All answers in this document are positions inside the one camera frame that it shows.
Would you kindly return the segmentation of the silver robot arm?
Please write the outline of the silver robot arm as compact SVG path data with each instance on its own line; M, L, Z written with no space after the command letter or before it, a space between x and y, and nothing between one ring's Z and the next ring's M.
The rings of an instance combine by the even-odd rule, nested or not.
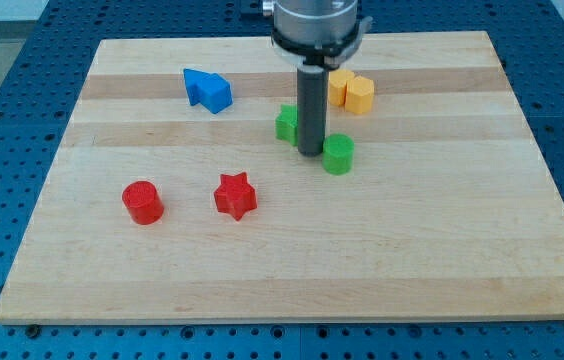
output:
M371 29L373 18L358 14L357 0L263 0L272 21L276 53L297 70L297 149L323 152L328 75L348 61Z

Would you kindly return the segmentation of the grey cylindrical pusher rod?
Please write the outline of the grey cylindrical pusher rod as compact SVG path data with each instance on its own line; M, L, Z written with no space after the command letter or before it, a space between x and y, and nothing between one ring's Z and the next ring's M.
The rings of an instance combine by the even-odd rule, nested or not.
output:
M297 149L307 157L323 151L326 132L328 74L297 71Z

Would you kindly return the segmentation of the black end effector flange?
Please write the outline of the black end effector flange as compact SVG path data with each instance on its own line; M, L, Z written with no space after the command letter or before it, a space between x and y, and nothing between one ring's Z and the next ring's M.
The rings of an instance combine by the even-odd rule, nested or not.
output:
M312 45L285 38L277 29L273 29L271 43L276 54L298 70L337 70L358 51L372 24L373 18L366 16L357 20L343 39L329 44Z

